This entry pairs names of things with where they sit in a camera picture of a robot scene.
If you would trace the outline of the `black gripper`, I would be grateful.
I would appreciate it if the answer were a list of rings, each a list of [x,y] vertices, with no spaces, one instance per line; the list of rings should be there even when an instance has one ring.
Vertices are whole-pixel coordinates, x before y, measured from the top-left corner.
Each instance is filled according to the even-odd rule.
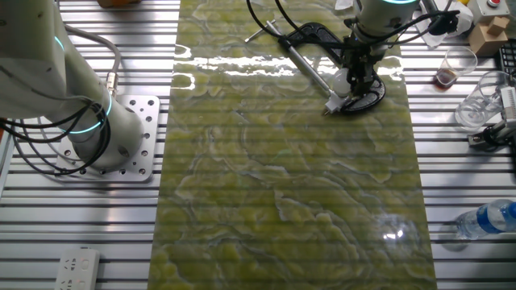
[[[348,78],[351,86],[350,94],[353,97],[365,96],[375,81],[374,65],[383,59],[387,45],[385,43],[369,45],[361,42],[354,34],[344,37],[343,43],[346,45],[343,53],[344,66],[351,74]]]

